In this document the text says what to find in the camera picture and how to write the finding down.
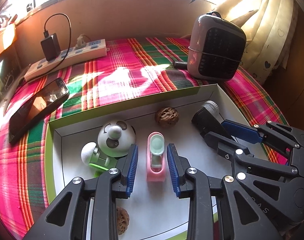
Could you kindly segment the grey portable fan heater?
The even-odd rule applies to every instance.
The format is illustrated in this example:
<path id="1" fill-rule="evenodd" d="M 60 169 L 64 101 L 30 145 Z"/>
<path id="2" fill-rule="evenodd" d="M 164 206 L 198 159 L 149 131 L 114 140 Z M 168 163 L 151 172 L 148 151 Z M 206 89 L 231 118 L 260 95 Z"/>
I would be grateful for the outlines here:
<path id="1" fill-rule="evenodd" d="M 217 11 L 201 15 L 192 29 L 187 70 L 198 79 L 228 81 L 238 69 L 245 45 L 243 30 Z"/>

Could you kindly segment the plaid bed cover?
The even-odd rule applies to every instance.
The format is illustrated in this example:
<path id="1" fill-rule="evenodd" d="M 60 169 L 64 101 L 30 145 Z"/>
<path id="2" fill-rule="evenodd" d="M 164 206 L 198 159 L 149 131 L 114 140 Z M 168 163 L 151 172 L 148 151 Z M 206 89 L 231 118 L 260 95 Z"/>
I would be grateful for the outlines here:
<path id="1" fill-rule="evenodd" d="M 44 175 L 48 122 L 110 103 L 206 84 L 172 66 L 173 60 L 187 60 L 189 41 L 186 39 L 128 38 L 109 41 L 107 46 L 109 52 L 105 57 L 67 67 L 24 85 L 0 119 L 0 219 L 15 239 L 23 238 L 49 203 Z M 57 77 L 67 84 L 69 99 L 17 145 L 11 146 L 9 118 Z"/>

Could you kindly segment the black charger plug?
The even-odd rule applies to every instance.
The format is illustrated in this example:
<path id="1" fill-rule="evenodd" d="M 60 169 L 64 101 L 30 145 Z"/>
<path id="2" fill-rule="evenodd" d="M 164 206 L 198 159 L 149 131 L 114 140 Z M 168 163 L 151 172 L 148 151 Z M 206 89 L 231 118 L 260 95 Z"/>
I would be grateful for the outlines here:
<path id="1" fill-rule="evenodd" d="M 61 53 L 57 34 L 49 34 L 47 30 L 44 31 L 44 39 L 40 42 L 47 61 L 56 59 Z"/>

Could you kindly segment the black usb stick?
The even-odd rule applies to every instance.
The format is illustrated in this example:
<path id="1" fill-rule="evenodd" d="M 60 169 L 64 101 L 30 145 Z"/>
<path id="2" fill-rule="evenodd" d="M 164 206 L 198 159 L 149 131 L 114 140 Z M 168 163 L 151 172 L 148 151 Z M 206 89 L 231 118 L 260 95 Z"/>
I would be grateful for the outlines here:
<path id="1" fill-rule="evenodd" d="M 182 62 L 182 61 L 174 61 L 173 62 L 173 67 L 176 69 L 183 69 L 187 70 L 187 62 Z"/>

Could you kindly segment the brown walnut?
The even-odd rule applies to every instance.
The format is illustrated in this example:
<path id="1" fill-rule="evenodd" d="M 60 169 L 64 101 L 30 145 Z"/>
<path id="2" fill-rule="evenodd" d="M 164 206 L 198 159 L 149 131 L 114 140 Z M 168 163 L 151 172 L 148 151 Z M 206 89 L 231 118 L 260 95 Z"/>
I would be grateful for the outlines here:
<path id="1" fill-rule="evenodd" d="M 155 113 L 155 122 L 163 128 L 175 126 L 179 121 L 179 113 L 173 107 L 162 107 Z"/>
<path id="2" fill-rule="evenodd" d="M 122 235 L 128 229 L 130 217 L 128 212 L 120 206 L 117 206 L 116 214 L 117 214 L 117 232 L 119 235 Z"/>

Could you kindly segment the white panda toy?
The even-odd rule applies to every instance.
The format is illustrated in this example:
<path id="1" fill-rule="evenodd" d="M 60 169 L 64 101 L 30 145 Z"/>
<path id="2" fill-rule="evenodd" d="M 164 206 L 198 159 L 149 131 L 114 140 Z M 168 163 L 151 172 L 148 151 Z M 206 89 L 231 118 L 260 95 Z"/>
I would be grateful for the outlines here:
<path id="1" fill-rule="evenodd" d="M 136 142 L 136 133 L 126 121 L 115 119 L 101 128 L 97 142 L 100 152 L 120 158 L 127 155 L 130 146 Z"/>

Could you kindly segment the white power strip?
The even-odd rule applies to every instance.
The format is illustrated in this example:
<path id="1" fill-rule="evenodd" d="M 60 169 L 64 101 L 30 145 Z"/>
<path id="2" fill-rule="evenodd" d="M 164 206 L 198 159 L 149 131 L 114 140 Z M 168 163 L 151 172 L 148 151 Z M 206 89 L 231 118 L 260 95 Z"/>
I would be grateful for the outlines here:
<path id="1" fill-rule="evenodd" d="M 32 64 L 24 75 L 24 78 L 26 81 L 30 81 L 37 76 L 43 76 L 77 63 L 104 57 L 107 55 L 107 52 L 105 39 L 88 42 L 83 48 L 77 49 L 76 47 L 72 47 L 69 51 L 61 51 L 61 54 L 51 61 L 42 59 Z"/>

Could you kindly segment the black smartphone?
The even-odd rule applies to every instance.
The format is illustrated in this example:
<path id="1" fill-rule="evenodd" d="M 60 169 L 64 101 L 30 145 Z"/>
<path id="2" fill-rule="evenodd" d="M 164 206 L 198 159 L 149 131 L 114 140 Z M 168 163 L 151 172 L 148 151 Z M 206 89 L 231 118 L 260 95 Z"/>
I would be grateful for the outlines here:
<path id="1" fill-rule="evenodd" d="M 10 118 L 9 143 L 17 143 L 38 122 L 58 109 L 69 96 L 70 91 L 60 77 L 38 91 Z"/>

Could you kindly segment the green white cardboard box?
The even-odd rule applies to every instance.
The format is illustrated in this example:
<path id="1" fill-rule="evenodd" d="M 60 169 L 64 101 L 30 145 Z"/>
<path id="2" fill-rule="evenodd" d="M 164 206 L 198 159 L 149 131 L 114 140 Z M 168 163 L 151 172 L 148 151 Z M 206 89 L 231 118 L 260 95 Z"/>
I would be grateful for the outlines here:
<path id="1" fill-rule="evenodd" d="M 117 118 L 127 121 L 136 131 L 138 164 L 134 189 L 129 199 L 117 205 L 130 216 L 129 226 L 121 239 L 185 239 L 187 237 L 189 200 L 178 199 L 170 176 L 164 182 L 147 181 L 147 139 L 152 132 L 163 134 L 173 143 L 179 155 L 206 175 L 222 178 L 232 173 L 230 162 L 209 148 L 191 123 L 202 104 L 214 101 L 220 110 L 218 120 L 233 120 L 249 125 L 236 103 L 218 85 L 206 85 L 143 96 L 101 106 L 48 123 L 44 172 L 48 200 L 52 201 L 75 177 L 90 179 L 95 169 L 81 160 L 81 149 L 96 142 L 100 129 Z M 173 107 L 179 113 L 175 126 L 163 128 L 155 122 L 162 107 Z"/>

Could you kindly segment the black rectangular device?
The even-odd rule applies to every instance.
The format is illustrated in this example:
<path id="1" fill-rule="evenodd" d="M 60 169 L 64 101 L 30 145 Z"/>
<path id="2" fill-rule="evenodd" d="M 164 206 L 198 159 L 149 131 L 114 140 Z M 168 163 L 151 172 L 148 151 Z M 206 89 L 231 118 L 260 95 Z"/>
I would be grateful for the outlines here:
<path id="1" fill-rule="evenodd" d="M 214 132 L 228 139 L 232 136 L 224 129 L 219 121 L 205 108 L 197 111 L 191 120 L 192 124 L 198 129 L 200 135 L 204 136 L 209 132 Z"/>

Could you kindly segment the cream heart pattern curtain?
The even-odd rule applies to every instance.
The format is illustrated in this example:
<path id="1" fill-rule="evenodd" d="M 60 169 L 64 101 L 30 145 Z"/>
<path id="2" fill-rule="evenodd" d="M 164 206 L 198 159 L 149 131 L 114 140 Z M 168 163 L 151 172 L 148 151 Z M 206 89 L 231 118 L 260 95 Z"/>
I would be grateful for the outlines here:
<path id="1" fill-rule="evenodd" d="M 295 0 L 215 0 L 222 18 L 246 34 L 240 66 L 263 84 L 278 67 L 285 68 L 297 25 Z"/>

